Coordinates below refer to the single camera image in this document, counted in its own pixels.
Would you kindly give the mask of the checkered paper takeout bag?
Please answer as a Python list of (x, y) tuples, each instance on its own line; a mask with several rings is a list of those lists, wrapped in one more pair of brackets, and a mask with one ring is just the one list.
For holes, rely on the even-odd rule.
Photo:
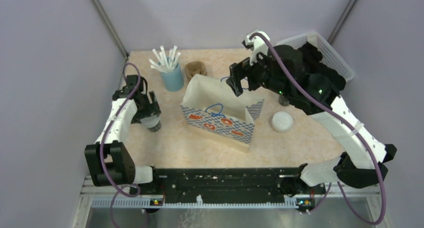
[(249, 92), (237, 97), (223, 81), (196, 74), (180, 106), (191, 131), (247, 153), (264, 101)]

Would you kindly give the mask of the stack of black cups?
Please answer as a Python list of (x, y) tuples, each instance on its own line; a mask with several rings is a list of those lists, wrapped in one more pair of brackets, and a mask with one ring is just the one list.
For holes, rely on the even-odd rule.
[(287, 107), (287, 106), (290, 105), (290, 101), (282, 95), (279, 96), (278, 102), (279, 102), (280, 105), (282, 105), (284, 107)]

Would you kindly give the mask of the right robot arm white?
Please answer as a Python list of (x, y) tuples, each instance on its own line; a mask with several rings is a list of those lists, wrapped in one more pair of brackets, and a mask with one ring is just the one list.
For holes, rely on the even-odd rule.
[(343, 147), (343, 153), (332, 160), (302, 165), (293, 180), (297, 193), (307, 194), (313, 186), (332, 182), (357, 189), (383, 185), (388, 173), (385, 164), (394, 159), (397, 148), (374, 138), (350, 112), (340, 94), (346, 80), (322, 58), (311, 44), (266, 48), (231, 64), (227, 84), (236, 96), (243, 94), (241, 81), (247, 79), (249, 91), (262, 87), (286, 97)]

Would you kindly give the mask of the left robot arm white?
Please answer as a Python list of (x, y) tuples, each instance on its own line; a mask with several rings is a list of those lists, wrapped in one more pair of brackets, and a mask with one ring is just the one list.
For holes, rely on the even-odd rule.
[(141, 124), (149, 131), (161, 128), (161, 110), (155, 93), (146, 92), (143, 77), (128, 75), (126, 85), (112, 96), (112, 107), (100, 136), (85, 147), (84, 155), (93, 184), (110, 186), (108, 176), (116, 185), (141, 184), (149, 195), (160, 190), (151, 166), (137, 166), (124, 142), (132, 124)]

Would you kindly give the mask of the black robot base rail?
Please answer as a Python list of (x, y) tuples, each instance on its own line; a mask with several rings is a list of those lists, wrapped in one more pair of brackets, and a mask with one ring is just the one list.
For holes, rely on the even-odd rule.
[(295, 196), (323, 195), (323, 184), (308, 186), (299, 167), (279, 168), (154, 168), (153, 180), (130, 188), (143, 197), (158, 195), (166, 205), (276, 204)]

